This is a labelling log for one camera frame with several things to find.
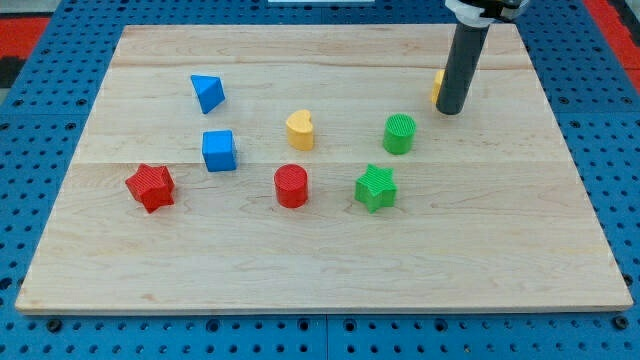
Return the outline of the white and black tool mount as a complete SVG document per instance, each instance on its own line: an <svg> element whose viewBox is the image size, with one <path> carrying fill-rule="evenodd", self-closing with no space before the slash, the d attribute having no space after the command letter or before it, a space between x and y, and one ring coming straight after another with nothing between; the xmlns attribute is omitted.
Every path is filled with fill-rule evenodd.
<svg viewBox="0 0 640 360"><path fill-rule="evenodd" d="M488 27L499 22L512 22L529 6L529 0L445 0L444 5L456 19L469 27Z"/></svg>

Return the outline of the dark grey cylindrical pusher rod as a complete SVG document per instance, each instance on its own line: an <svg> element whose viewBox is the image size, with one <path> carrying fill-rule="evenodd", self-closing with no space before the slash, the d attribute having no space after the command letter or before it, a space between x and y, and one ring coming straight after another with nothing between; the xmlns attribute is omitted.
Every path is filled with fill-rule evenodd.
<svg viewBox="0 0 640 360"><path fill-rule="evenodd" d="M445 115L459 114L466 102L489 27L458 23L447 58L436 108Z"/></svg>

